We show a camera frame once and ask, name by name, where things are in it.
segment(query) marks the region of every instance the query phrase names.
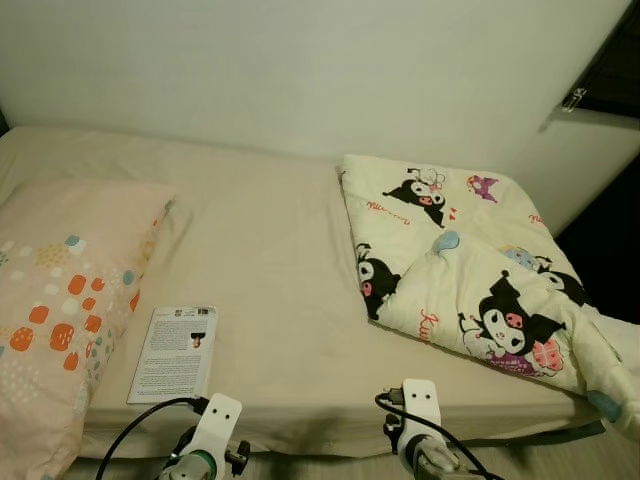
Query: black cable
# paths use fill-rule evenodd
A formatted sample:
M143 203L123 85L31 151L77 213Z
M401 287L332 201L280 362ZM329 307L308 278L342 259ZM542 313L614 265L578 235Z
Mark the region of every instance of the black cable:
M120 445L120 443L122 443L122 441L125 439L125 437L127 435L129 435L129 433L131 432L131 430L133 430L134 428L136 428L138 426L138 424L140 422L142 422L145 418L147 418L149 415L157 412L158 410L163 409L164 407L168 407L170 405L175 405L176 403L188 403L189 405L191 405L194 409L194 411L196 411L196 413L202 414L202 412L204 411L202 409L202 405L203 405L203 400L204 402L204 406L206 407L206 404L209 402L206 398L188 398L188 397L181 397L181 398L173 398L171 400L167 400L165 402L160 402L157 405L154 405L153 407L151 407L150 409L148 409L147 411L145 411L144 413L142 413L138 418L136 418L133 422L131 422L127 428L125 428L122 433L120 435L118 435L118 438L116 438L114 440L114 442L111 444L111 447L109 447L109 450L107 450L106 455L104 456L104 458L102 459L102 462L100 463L100 468L98 468L98 473L96 473L96 480L102 480L102 476L104 475L104 471L107 469L107 464L109 463L109 460L111 460L111 456L113 455L113 453L116 451L116 448L118 448L118 445Z
M473 463L473 466L478 469L477 473L482 475L486 480L504 480L498 475L487 471L484 465L480 463L480 460L478 460L476 456L473 453L471 453L471 451L467 447L465 447L462 444L462 442L460 442L460 440L458 440L456 437L454 437L451 433L449 433L447 430L442 428L440 425L438 425L437 423L430 422L429 420L425 420L424 418L418 417L417 415L413 415L412 413L405 412L404 410L400 410L399 408L392 407L391 405L384 403L384 400L389 400L389 394L380 393L376 395L376 398L375 398L376 405L378 405L383 410L394 413L399 417L406 418L408 420L413 420L414 422L417 422L429 428L432 428L436 432L444 435L458 450L460 450L469 459L469 461L471 461L471 463Z

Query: floor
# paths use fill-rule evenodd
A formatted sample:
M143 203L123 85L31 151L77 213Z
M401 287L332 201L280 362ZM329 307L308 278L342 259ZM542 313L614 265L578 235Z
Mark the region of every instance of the floor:
M491 472L505 480L638 480L638 444L615 431L555 446L474 448L473 453ZM64 480L93 478L97 461L79 459ZM160 459L117 460L104 480L151 480ZM412 480L397 457L364 459L290 457L274 453L251 457L242 480Z

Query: mattress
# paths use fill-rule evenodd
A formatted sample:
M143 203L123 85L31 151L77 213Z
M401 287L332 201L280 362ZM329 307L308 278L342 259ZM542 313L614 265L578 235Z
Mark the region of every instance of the mattress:
M235 431L256 450L376 455L390 450L373 397L405 378L435 382L443 425L499 439L598 418L582 398L516 378L367 321L333 164L70 129L21 127L0 140L0 203L34 178L144 180L178 187L85 423L101 457L140 412L127 405L151 313L215 305L209 393L240 400ZM197 418L165 409L116 456L166 454Z

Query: pillowcase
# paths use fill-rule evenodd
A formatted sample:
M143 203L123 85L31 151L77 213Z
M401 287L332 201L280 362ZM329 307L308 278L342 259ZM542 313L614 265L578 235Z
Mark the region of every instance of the pillowcase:
M0 208L2 478L53 480L140 298L171 187L60 180Z

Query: white cloth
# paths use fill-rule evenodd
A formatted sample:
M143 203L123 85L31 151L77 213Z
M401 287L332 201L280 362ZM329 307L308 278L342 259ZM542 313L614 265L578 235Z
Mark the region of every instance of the white cloth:
M344 171L372 319L586 395L629 437L640 436L631 377L590 320L588 297L566 257L513 181L354 156Z

